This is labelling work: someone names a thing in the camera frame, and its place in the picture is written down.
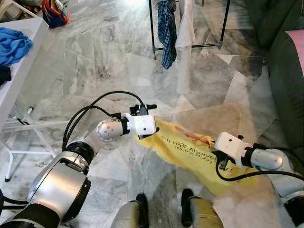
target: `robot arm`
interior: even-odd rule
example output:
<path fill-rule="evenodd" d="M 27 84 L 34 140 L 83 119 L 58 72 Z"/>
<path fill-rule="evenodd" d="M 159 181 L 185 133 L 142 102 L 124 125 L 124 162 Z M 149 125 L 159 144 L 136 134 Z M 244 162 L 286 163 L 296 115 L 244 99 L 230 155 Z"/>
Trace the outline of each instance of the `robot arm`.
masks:
<path fill-rule="evenodd" d="M 224 169 L 228 160 L 232 159 L 242 169 L 251 167 L 261 171 L 295 173 L 292 163 L 282 150 L 253 148 L 226 132 L 219 135 L 215 148 L 229 156 L 221 162 L 221 169 Z M 267 176 L 296 227 L 304 228 L 304 181 L 285 175 Z"/>
<path fill-rule="evenodd" d="M 93 123 L 81 132 L 64 151 L 35 178 L 28 194 L 28 205 L 0 228 L 57 228 L 61 222 L 75 218 L 86 199 L 91 182 L 89 165 L 105 142 L 124 134 L 140 139 L 156 132 L 153 106 L 137 105 L 130 113 Z"/>

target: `yellow cloth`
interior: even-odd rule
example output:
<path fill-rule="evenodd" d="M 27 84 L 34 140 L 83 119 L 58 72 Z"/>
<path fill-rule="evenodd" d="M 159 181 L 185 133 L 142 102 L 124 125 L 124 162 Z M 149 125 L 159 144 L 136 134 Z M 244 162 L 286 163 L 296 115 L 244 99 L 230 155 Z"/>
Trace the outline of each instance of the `yellow cloth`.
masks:
<path fill-rule="evenodd" d="M 178 124 L 157 120 L 160 130 L 138 142 L 144 147 L 153 147 L 157 154 L 170 164 L 176 164 L 193 172 L 198 179 L 215 195 L 227 191 L 234 182 L 227 182 L 218 177 L 215 171 L 216 151 L 213 139 L 209 136 L 194 134 Z M 254 169 L 243 170 L 229 162 L 224 177 L 231 178 Z M 238 181 L 242 186 L 253 187 L 257 178 L 251 177 Z"/>

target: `black metal rack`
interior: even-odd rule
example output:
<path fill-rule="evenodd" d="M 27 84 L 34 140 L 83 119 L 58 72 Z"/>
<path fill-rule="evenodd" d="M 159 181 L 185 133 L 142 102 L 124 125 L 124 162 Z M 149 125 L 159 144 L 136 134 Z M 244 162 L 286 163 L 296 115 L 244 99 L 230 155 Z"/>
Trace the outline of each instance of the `black metal rack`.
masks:
<path fill-rule="evenodd" d="M 163 50 L 162 47 L 155 47 L 155 42 L 154 42 L 154 30 L 153 30 L 153 18 L 152 18 L 152 0 L 149 0 L 149 9 L 150 9 L 150 23 L 151 23 L 151 35 L 152 35 L 152 50 L 153 53 L 155 54 L 155 51 L 158 50 Z M 230 6 L 230 0 L 227 0 L 227 5 L 226 5 L 226 12 L 225 12 L 225 17 L 224 17 L 224 23 L 223 23 L 223 28 L 222 28 L 222 33 L 220 36 L 220 41 L 219 43 L 216 44 L 200 44 L 200 45 L 192 45 L 192 48 L 203 48 L 203 47 L 218 47 L 219 49 L 222 48 L 223 44 L 223 39 L 224 39 L 224 34 L 225 34 L 225 28 L 226 28 L 226 22 L 227 22 L 227 17 L 229 13 L 229 6 Z"/>

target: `plaid shirt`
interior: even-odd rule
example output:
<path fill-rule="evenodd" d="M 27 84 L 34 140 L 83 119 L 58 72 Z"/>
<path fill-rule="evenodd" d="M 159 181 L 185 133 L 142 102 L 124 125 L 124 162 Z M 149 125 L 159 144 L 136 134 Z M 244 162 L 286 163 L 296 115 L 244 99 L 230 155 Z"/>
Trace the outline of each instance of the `plaid shirt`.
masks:
<path fill-rule="evenodd" d="M 174 18 L 174 7 L 168 0 L 160 1 L 158 4 L 158 39 L 163 44 L 161 64 L 169 69 L 176 58 L 176 27 Z"/>

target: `silver cylinder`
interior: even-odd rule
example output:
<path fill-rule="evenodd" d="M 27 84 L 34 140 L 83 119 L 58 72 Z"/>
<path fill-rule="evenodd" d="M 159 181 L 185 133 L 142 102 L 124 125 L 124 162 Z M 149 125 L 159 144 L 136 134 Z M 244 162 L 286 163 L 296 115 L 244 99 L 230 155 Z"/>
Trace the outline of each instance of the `silver cylinder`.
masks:
<path fill-rule="evenodd" d="M 193 228 L 223 228 L 222 221 L 212 205 L 200 197 L 190 199 Z"/>
<path fill-rule="evenodd" d="M 104 140 L 113 140 L 123 135 L 123 126 L 120 120 L 105 120 L 98 125 L 97 133 Z"/>
<path fill-rule="evenodd" d="M 57 163 L 37 186 L 30 204 L 40 204 L 55 211 L 60 220 L 65 216 L 78 193 L 86 176 L 63 163 Z"/>
<path fill-rule="evenodd" d="M 283 158 L 273 149 L 255 149 L 251 155 L 250 162 L 253 166 L 276 170 L 282 166 Z"/>
<path fill-rule="evenodd" d="M 111 228 L 138 228 L 139 203 L 131 201 L 117 212 Z"/>

